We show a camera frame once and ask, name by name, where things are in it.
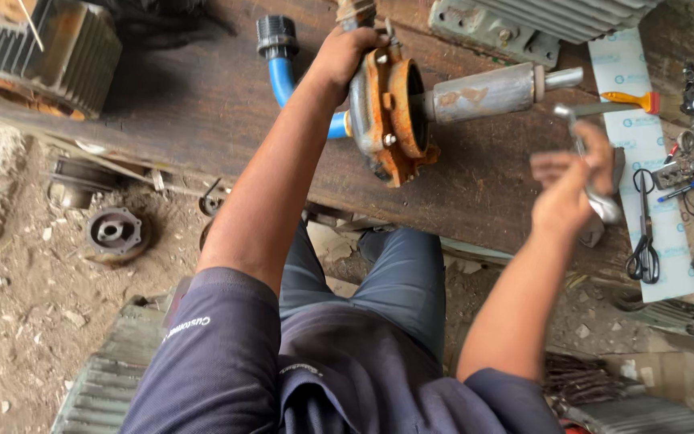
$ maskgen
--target shirt sleeve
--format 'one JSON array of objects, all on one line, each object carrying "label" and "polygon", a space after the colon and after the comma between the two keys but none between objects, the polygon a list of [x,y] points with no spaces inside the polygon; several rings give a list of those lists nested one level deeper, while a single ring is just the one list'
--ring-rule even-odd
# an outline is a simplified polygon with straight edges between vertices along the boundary
[{"label": "shirt sleeve", "polygon": [[280,313],[272,290],[203,270],[140,381],[120,432],[266,432],[278,426]]},{"label": "shirt sleeve", "polygon": [[511,434],[563,434],[534,381],[496,369],[477,371],[465,385],[484,400]]}]

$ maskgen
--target orange paintbrush handle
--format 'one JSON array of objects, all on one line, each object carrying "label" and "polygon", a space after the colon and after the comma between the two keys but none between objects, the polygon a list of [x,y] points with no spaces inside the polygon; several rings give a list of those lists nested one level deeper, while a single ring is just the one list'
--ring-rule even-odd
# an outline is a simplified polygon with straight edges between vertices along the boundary
[{"label": "orange paintbrush handle", "polygon": [[604,92],[602,96],[613,103],[639,104],[648,114],[657,114],[660,111],[660,94],[648,92],[644,96],[633,96],[622,92]]}]

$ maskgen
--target pen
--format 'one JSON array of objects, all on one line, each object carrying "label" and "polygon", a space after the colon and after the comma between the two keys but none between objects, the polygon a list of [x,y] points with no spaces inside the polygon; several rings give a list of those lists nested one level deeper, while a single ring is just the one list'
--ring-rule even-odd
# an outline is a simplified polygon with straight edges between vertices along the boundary
[{"label": "pen", "polygon": [[673,193],[668,193],[668,194],[666,194],[665,196],[663,196],[663,197],[661,197],[661,198],[658,198],[658,202],[665,202],[665,201],[669,200],[670,198],[673,198],[673,197],[675,197],[675,196],[680,195],[681,193],[689,192],[689,191],[692,190],[693,188],[694,188],[694,181],[693,181],[693,182],[690,182],[689,185],[687,185],[687,186],[685,186],[685,187],[682,187],[682,188],[680,188],[679,190],[676,190],[676,191],[673,192]]}]

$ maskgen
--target blue hose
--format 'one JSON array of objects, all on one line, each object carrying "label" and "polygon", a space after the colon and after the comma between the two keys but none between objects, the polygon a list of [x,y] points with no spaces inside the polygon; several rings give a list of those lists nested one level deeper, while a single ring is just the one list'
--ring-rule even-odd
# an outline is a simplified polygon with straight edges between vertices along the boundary
[{"label": "blue hose", "polygon": [[[294,74],[291,61],[283,57],[269,59],[269,80],[272,82],[272,92],[281,108],[294,93]],[[345,128],[345,112],[334,113],[329,127],[329,139],[347,137]]]}]

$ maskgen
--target nut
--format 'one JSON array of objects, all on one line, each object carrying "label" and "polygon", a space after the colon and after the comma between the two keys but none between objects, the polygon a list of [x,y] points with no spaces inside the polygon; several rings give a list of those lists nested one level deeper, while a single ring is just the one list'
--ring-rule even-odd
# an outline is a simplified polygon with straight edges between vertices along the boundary
[{"label": "nut", "polygon": [[387,134],[385,135],[385,146],[390,146],[391,144],[395,143],[398,139],[393,136],[392,134]]},{"label": "nut", "polygon": [[510,38],[513,37],[513,32],[511,32],[509,29],[502,29],[500,30],[500,41],[507,41],[510,40]]}]

